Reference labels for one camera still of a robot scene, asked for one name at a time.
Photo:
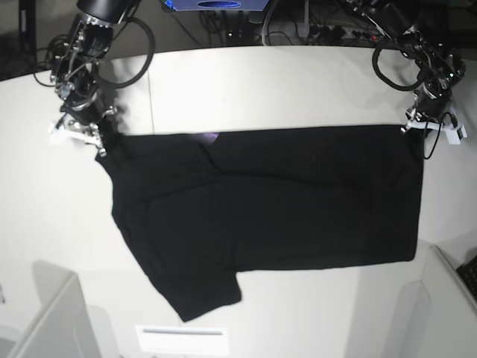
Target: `blue device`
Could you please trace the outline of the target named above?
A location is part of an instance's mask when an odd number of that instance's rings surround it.
[[[172,0],[177,11],[187,10],[248,10],[262,11],[268,0],[236,0],[236,1],[206,1],[206,0]]]

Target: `white table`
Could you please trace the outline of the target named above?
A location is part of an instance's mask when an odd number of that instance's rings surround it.
[[[142,61],[116,61],[119,80]],[[416,72],[395,51],[383,52],[382,66],[410,79]],[[456,265],[477,246],[477,66],[468,67],[455,93],[470,138],[458,147],[441,140],[426,164],[415,261],[240,274],[240,304],[187,325],[228,327],[233,358],[381,357],[401,288],[422,277],[427,242]],[[374,75],[369,49],[326,47],[157,54],[148,74],[119,93],[129,134],[403,123],[411,101]],[[22,330],[39,308],[29,270],[41,259],[78,272],[87,303],[108,312],[124,358],[150,358],[134,325],[180,321],[123,243],[94,150],[48,145],[59,106],[32,77],[0,83],[0,283],[10,302],[0,306],[0,324]]]

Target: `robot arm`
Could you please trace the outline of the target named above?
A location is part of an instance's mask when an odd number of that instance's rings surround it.
[[[125,88],[138,81],[147,71],[154,56],[154,34],[141,20],[128,16],[140,0],[79,0],[82,11],[73,22],[67,41],[52,49],[54,62],[51,82],[63,100],[63,117],[52,126],[56,137],[67,136],[94,144],[100,155],[106,154],[107,138],[113,134],[107,118],[116,113],[114,106],[104,104],[103,88]],[[99,75],[101,60],[114,41],[113,28],[118,23],[135,23],[146,34],[149,51],[142,70],[121,84]]]
[[[382,40],[373,54],[376,75],[396,90],[414,91],[414,105],[406,112],[408,124],[403,132],[420,129],[426,136],[428,129],[442,130],[449,143],[460,144],[467,133],[455,116],[452,88],[463,78],[465,64],[459,50],[452,47],[445,26],[446,12],[412,0],[354,0],[353,4],[355,10],[382,33]],[[381,72],[379,54],[385,47],[400,50],[420,67],[415,84],[395,84]],[[445,125],[443,121],[447,117],[450,123]]]
[[[129,15],[135,12],[140,1],[78,0],[81,14],[74,21],[68,40],[53,48],[51,81],[64,100],[61,111],[65,113],[53,130],[95,144],[101,155],[105,155],[104,143],[112,133],[107,116],[116,112],[114,107],[104,105],[101,89],[133,84],[147,71],[154,55],[151,29]],[[452,88],[463,78],[465,65],[458,50],[452,47],[438,14],[414,0],[336,1],[363,16],[381,32],[382,40],[373,54],[376,75],[396,90],[414,91],[415,101],[406,112],[408,124],[403,132],[423,130],[425,138],[427,130],[439,128],[446,131],[452,144],[467,137],[452,108]],[[98,67],[115,39],[113,28],[122,22],[133,22],[145,32],[149,51],[145,65],[134,78],[114,84],[99,75]],[[403,56],[415,61],[420,67],[415,84],[395,84],[381,72],[379,55],[384,48],[398,49]],[[445,125],[443,121],[447,118],[450,123]]]

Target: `black t-shirt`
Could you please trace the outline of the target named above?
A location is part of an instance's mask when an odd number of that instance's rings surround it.
[[[182,320],[236,273],[412,260],[420,145],[398,125],[120,136],[97,161],[134,257]]]

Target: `t-shirt sleeve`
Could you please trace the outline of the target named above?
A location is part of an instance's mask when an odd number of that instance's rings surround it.
[[[236,274],[168,280],[155,285],[184,321],[241,300]]]

